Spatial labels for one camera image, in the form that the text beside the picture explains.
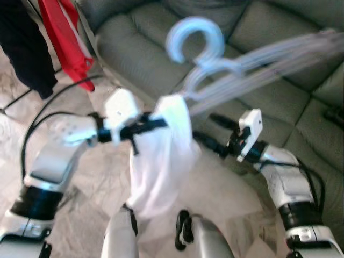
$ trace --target sofa armrest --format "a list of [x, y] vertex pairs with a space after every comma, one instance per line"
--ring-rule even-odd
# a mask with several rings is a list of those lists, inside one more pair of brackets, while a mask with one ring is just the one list
[[137, 5], [152, 0], [75, 0], [84, 14], [91, 30], [96, 32], [100, 25], [110, 16], [126, 12]]

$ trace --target white cloth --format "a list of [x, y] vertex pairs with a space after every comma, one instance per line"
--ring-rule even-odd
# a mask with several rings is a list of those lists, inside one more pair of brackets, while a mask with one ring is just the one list
[[135, 214], [145, 219], [172, 207], [200, 156], [182, 96], [161, 97], [150, 118], [163, 118], [168, 126], [134, 136], [139, 155], [131, 150], [131, 196], [127, 200]]

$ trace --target red garment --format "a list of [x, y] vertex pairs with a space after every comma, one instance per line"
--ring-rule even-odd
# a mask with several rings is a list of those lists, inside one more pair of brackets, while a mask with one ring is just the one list
[[[77, 10], [70, 0], [38, 0], [38, 4], [62, 69], [74, 81], [86, 78], [86, 72], [92, 67], [93, 59], [82, 52], [76, 35], [60, 5], [63, 6], [75, 29], [79, 18]], [[91, 81], [80, 84], [80, 87], [89, 91], [95, 89]]]

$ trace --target gray sofa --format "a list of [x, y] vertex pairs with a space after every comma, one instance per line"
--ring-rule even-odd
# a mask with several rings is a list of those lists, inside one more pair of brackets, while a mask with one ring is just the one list
[[[328, 27], [344, 31], [344, 0], [76, 0], [76, 4], [84, 18], [80, 34], [90, 50], [102, 66], [150, 105], [160, 96], [178, 91], [194, 66], [192, 62], [171, 62], [164, 49], [169, 30], [183, 17], [214, 20], [225, 36], [227, 58]], [[183, 52], [191, 60], [203, 46], [202, 36], [195, 34]], [[216, 78], [212, 76], [204, 84]], [[343, 88], [344, 56], [338, 55], [214, 110], [238, 119], [247, 109], [261, 108], [261, 139], [292, 151], [324, 179], [323, 220], [342, 248], [343, 128], [323, 114], [331, 106], [343, 108]], [[223, 143], [230, 135], [209, 121], [207, 114], [193, 125]], [[260, 175], [232, 159], [227, 162], [267, 198]]]

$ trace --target marble floor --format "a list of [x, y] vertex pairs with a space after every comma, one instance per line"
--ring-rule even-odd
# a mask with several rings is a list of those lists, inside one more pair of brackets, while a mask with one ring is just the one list
[[[40, 28], [46, 37], [43, 26]], [[54, 49], [48, 39], [47, 42], [54, 67], [58, 69]], [[63, 72], [56, 77], [59, 85], [55, 91], [71, 82]], [[73, 88], [56, 99], [47, 112], [103, 112], [104, 101], [119, 85], [108, 79], [94, 83], [94, 92]], [[0, 49], [0, 106], [26, 89]], [[0, 114], [0, 219], [21, 187], [19, 151], [28, 125], [43, 104], [38, 94], [32, 92], [10, 107], [8, 116]], [[50, 124], [51, 121], [43, 124], [30, 140], [27, 168], [45, 144]], [[109, 218], [130, 196], [130, 148], [129, 143], [116, 148], [111, 144], [98, 145], [83, 155], [48, 239], [53, 245], [52, 258], [100, 257]], [[203, 149], [173, 208], [150, 221], [138, 221], [141, 258], [196, 258], [193, 245], [182, 253], [174, 248], [176, 216], [183, 208], [213, 220], [236, 258], [285, 257], [283, 230], [275, 211], [265, 209], [258, 194], [242, 178]]]

